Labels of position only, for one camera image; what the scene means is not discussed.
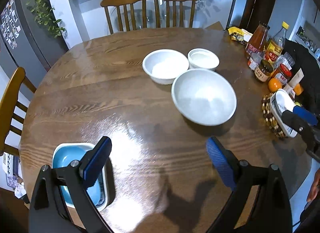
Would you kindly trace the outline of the person's right hand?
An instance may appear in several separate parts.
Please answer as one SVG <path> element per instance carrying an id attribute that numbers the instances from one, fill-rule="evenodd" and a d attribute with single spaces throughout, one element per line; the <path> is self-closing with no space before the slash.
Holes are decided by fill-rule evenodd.
<path id="1" fill-rule="evenodd" d="M 320 180 L 320 169 L 318 169 L 317 172 L 315 173 L 313 183 L 310 187 L 310 191 L 306 199 L 307 202 L 311 202 L 317 197 L 317 194 L 319 192 L 319 187 L 318 187 L 319 180 Z"/>

